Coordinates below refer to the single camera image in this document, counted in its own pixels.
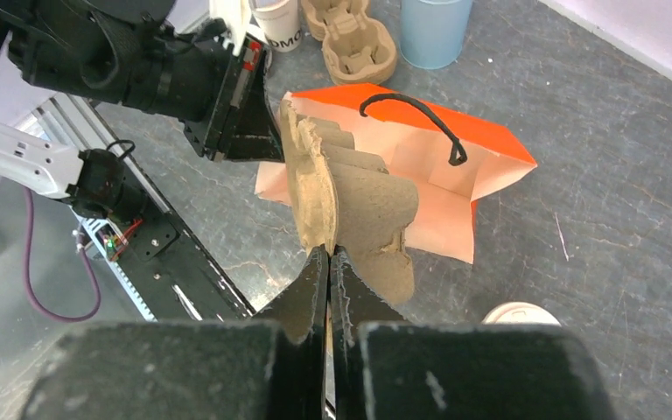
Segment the brown cardboard cup carrier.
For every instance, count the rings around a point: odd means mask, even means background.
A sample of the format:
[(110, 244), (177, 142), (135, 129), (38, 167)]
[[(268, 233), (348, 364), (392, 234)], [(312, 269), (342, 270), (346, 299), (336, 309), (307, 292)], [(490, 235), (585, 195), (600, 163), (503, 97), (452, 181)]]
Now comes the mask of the brown cardboard cup carrier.
[(346, 249), (357, 273), (388, 303), (409, 300), (414, 269), (405, 230), (417, 214), (415, 184), (389, 173), (382, 157), (358, 151), (354, 134), (307, 116), (292, 100), (279, 107), (287, 190), (301, 244)]

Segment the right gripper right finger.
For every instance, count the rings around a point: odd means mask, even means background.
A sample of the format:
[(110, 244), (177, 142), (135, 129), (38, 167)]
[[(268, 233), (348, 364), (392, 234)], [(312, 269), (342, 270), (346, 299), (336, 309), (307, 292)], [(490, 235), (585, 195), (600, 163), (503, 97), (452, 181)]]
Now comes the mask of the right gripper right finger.
[(331, 259), (339, 419), (614, 419), (585, 344), (557, 325), (411, 324)]

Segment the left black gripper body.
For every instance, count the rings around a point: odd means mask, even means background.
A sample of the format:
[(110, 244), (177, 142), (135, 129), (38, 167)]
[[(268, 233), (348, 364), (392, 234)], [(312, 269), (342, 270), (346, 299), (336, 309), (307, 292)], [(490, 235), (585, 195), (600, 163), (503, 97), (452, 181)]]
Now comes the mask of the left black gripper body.
[(231, 46), (223, 50), (220, 41), (215, 45), (214, 52), (222, 69), (218, 93), (201, 121), (184, 122), (184, 135), (199, 157), (221, 161), (227, 160), (234, 127), (232, 108), (240, 107), (254, 75), (262, 75), (265, 83), (267, 45), (250, 34), (244, 39), (238, 56), (232, 54)]

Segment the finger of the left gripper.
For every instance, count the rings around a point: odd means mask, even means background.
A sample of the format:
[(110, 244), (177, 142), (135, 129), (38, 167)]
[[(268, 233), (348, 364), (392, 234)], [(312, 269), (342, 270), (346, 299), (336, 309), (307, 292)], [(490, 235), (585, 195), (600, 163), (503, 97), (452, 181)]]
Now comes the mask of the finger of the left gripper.
[(226, 159), (235, 162), (284, 162), (284, 149), (265, 89), (264, 77), (254, 75), (240, 107), (233, 107), (232, 134)]

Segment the orange paper bag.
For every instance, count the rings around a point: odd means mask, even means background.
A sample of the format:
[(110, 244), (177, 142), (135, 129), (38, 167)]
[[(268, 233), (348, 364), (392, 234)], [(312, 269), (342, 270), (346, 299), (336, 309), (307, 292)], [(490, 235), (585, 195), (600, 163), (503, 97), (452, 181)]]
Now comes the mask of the orange paper bag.
[[(475, 202), (513, 184), (536, 161), (505, 127), (374, 84), (286, 94), (296, 110), (353, 133), (357, 151), (383, 158), (388, 172), (412, 181), (419, 204), (405, 247), (471, 263)], [(256, 194), (291, 208), (283, 163), (259, 165)]]

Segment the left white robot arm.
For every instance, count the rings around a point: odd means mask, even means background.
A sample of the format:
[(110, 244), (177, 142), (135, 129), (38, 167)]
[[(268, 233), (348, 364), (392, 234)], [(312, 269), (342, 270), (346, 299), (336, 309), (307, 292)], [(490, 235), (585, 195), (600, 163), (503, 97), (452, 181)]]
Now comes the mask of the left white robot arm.
[[(270, 47), (248, 31), (246, 1), (212, 1), (197, 31), (176, 33), (171, 1), (0, 1), (0, 53), (30, 85), (174, 117), (196, 154), (284, 160), (266, 97)], [(54, 145), (0, 123), (0, 176), (128, 223), (149, 208), (110, 148)]]

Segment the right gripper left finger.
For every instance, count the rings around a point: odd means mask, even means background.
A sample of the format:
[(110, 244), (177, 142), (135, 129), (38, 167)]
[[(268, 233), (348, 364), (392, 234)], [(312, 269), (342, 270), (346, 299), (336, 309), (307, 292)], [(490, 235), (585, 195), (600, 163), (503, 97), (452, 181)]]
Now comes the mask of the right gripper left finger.
[(23, 419), (322, 419), (329, 255), (314, 248), (251, 319), (83, 325), (59, 339)]

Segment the white plastic cup lid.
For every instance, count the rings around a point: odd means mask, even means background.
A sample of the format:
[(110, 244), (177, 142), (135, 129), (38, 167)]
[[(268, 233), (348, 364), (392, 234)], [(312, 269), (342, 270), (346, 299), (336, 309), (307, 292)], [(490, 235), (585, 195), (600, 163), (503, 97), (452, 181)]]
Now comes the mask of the white plastic cup lid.
[(559, 320), (549, 311), (528, 302), (499, 304), (483, 318), (482, 323), (561, 325)]

